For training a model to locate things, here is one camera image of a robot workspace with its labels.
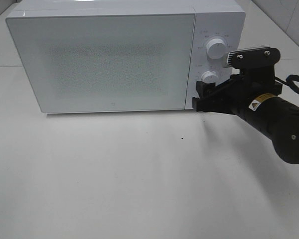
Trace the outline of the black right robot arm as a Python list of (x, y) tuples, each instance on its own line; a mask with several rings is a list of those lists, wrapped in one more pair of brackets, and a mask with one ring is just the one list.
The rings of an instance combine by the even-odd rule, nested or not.
[(220, 85), (196, 82), (197, 112), (237, 115), (272, 141), (286, 163), (299, 164), (299, 107), (280, 98), (273, 66), (240, 70)]

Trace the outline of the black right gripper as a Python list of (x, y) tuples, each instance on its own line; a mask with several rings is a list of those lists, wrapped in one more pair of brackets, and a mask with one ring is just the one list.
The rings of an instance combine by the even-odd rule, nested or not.
[(196, 112), (230, 115), (281, 115), (282, 84), (275, 80), (274, 66), (243, 69), (225, 82), (196, 82), (199, 98), (192, 98)]

